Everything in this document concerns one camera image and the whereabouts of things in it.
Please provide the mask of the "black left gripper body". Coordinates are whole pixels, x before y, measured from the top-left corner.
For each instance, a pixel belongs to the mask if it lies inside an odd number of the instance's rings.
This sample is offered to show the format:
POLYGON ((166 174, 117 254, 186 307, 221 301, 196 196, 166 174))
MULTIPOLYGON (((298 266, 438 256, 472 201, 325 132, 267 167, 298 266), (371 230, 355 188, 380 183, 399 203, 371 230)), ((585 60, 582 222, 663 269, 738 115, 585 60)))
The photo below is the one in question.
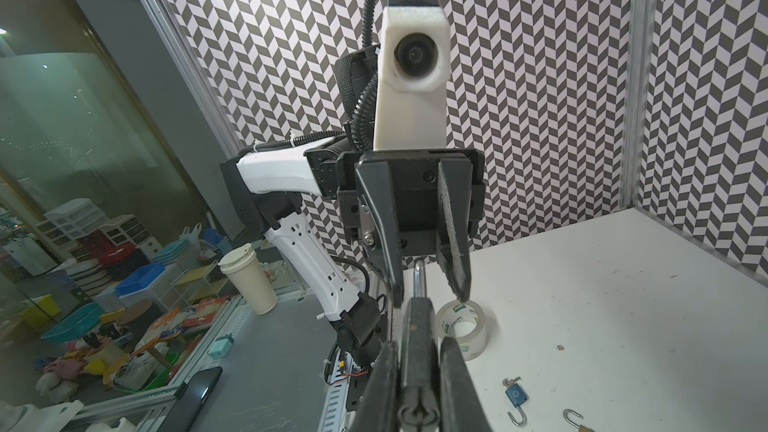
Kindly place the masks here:
POLYGON ((388 162, 392 172, 402 258, 435 255, 438 222, 438 163, 443 158, 467 158, 472 166, 472 198, 469 212, 469 246, 483 216, 485 158, 469 149, 407 150, 392 152, 343 152, 335 164, 335 199, 345 239, 361 240, 360 212, 355 179, 362 158, 388 162))

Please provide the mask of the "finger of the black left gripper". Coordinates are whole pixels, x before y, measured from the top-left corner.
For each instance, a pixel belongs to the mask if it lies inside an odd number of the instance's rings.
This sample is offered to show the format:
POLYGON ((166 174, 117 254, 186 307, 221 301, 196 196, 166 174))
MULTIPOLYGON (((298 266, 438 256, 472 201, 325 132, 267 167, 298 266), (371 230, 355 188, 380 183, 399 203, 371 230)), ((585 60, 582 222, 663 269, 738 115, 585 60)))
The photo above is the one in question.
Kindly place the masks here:
POLYGON ((404 302, 400 230, 394 183, 385 160, 362 158, 355 167, 362 242, 368 262, 385 284, 394 308, 404 302))
POLYGON ((471 291, 469 212, 473 166, 467 158, 443 158, 438 163, 438 222, 436 258, 460 302, 471 291))

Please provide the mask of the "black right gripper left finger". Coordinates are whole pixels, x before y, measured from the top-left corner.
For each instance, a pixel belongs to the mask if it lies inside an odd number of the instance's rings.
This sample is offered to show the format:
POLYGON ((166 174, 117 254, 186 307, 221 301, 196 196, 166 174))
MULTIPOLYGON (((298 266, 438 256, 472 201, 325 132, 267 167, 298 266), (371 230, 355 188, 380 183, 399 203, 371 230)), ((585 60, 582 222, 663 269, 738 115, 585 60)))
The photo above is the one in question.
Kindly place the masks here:
POLYGON ((394 341, 385 342, 377 358, 350 428, 351 432, 395 432, 399 389, 399 351, 394 341))

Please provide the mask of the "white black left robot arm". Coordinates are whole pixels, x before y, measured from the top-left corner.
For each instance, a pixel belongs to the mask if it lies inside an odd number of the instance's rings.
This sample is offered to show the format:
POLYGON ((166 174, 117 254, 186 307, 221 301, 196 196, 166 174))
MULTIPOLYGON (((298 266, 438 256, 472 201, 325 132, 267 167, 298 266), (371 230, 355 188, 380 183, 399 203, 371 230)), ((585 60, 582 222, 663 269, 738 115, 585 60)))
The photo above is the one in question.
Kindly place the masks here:
POLYGON ((222 175, 240 219, 318 298, 337 348, 368 367, 384 312, 310 231, 301 196, 337 202, 347 240, 363 248, 363 274, 379 278, 394 307, 404 300, 403 260, 424 256, 466 301, 484 158, 447 144, 450 25, 439 0, 364 0, 361 47, 334 73, 347 116, 340 130, 252 145, 222 175))

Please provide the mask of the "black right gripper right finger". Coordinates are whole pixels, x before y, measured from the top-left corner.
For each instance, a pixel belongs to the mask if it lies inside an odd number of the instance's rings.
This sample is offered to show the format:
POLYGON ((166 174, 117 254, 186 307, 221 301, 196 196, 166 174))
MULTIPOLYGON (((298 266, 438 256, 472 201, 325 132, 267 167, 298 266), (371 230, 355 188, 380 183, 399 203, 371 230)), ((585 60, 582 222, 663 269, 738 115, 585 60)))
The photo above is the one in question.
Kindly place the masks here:
POLYGON ((458 341, 446 337, 440 346, 440 430, 491 432, 458 341))

